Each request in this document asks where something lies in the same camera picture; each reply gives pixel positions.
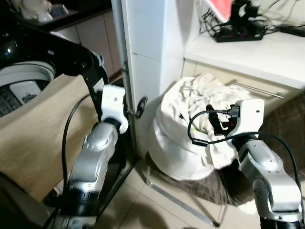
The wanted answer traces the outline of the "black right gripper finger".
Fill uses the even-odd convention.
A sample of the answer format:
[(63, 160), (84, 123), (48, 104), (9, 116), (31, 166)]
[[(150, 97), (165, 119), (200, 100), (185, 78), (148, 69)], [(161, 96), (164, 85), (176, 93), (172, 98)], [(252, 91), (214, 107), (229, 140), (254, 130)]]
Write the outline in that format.
[(217, 113), (209, 113), (208, 120), (213, 127), (215, 135), (220, 135), (222, 133), (222, 122), (219, 119)]

